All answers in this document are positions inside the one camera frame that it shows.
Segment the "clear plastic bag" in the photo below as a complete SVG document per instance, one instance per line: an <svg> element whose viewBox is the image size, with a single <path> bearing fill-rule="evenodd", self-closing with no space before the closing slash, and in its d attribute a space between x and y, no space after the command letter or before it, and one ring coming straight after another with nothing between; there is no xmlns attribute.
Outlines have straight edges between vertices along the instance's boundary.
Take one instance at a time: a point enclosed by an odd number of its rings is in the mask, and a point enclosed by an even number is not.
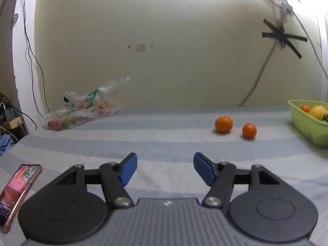
<svg viewBox="0 0 328 246"><path fill-rule="evenodd" d="M78 96L75 92L66 92L65 103L59 109L45 115L44 127L61 131L117 113L120 109L116 100L117 92L129 80L128 77L122 78L83 96Z"/></svg>

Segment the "green plastic basket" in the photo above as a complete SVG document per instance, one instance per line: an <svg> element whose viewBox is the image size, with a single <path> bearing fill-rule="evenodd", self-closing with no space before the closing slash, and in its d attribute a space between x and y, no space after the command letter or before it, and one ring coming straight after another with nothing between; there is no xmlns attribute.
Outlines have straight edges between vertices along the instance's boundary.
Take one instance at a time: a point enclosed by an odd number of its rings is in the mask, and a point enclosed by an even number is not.
<svg viewBox="0 0 328 246"><path fill-rule="evenodd" d="M327 121L322 117L318 119L301 109L302 106L307 105L310 108L321 106L327 110L327 102L292 99L288 101L288 105L295 128L315 146L327 148Z"/></svg>

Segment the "smartphone in clear case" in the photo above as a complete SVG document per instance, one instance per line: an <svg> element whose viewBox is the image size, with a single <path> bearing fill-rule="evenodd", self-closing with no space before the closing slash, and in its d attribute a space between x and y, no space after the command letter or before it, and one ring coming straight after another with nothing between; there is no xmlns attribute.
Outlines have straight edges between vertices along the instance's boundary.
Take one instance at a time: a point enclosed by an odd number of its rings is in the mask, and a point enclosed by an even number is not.
<svg viewBox="0 0 328 246"><path fill-rule="evenodd" d="M8 233L31 185L42 172L40 164L22 164L1 192L1 232Z"/></svg>

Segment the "small right tangerine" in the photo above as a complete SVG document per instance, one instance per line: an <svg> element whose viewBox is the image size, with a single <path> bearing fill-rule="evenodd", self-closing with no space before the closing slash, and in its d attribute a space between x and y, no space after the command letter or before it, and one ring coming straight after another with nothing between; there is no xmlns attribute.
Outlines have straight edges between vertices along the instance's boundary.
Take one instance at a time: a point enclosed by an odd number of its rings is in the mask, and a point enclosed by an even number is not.
<svg viewBox="0 0 328 246"><path fill-rule="evenodd" d="M311 108L308 105L306 105L306 104L300 106L300 109L303 110L306 113L309 113L310 110L311 110Z"/></svg>

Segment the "beige power adapter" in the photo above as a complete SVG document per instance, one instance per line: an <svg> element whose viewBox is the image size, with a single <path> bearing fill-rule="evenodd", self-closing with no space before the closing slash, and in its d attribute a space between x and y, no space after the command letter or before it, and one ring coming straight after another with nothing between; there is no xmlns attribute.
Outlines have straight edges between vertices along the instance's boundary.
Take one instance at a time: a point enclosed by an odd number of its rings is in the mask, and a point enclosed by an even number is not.
<svg viewBox="0 0 328 246"><path fill-rule="evenodd" d="M1 126L7 130L15 129L22 124L22 119L20 117L15 117L10 121L6 121L1 123Z"/></svg>

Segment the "yellow lemon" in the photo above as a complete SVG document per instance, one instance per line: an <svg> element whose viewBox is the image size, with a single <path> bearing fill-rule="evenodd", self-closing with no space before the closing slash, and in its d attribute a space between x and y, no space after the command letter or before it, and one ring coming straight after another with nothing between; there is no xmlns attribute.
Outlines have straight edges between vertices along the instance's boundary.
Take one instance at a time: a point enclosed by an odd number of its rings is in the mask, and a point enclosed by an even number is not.
<svg viewBox="0 0 328 246"><path fill-rule="evenodd" d="M309 114L310 116L313 116L314 118L323 121L324 116L327 115L328 112L322 104L318 104L310 109Z"/></svg>

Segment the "black tape cross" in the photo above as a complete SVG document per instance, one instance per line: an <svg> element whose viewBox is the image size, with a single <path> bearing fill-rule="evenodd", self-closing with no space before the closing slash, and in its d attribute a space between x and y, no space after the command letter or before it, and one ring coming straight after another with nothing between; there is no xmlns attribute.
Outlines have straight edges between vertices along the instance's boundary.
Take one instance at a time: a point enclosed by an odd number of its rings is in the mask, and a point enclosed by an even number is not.
<svg viewBox="0 0 328 246"><path fill-rule="evenodd" d="M285 33L284 27L280 28L275 27L271 22L267 19L263 20L263 23L271 30L270 32L262 32L262 38L274 38L277 39L283 47L288 46L299 59L302 59L301 53L295 48L295 46L290 42L290 39L296 39L298 41L307 42L308 39L302 36L296 36L293 34Z"/></svg>

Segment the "white power strip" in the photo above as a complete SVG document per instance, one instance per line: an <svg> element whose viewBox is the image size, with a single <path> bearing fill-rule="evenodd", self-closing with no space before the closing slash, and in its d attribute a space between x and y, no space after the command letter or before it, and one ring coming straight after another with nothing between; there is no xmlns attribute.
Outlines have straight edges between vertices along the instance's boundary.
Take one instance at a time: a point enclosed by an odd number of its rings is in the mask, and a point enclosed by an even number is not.
<svg viewBox="0 0 328 246"><path fill-rule="evenodd" d="M293 8L287 0L270 0L273 5L275 20L277 23L287 23L288 17L294 15Z"/></svg>

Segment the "small wall sticker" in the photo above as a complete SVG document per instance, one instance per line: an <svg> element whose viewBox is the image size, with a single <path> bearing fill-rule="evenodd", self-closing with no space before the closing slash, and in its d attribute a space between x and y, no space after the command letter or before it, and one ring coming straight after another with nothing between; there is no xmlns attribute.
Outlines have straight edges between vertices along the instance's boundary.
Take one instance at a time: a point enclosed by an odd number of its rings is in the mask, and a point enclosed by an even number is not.
<svg viewBox="0 0 328 246"><path fill-rule="evenodd" d="M136 45L136 52L144 52L146 51L146 45L145 44L137 44Z"/></svg>

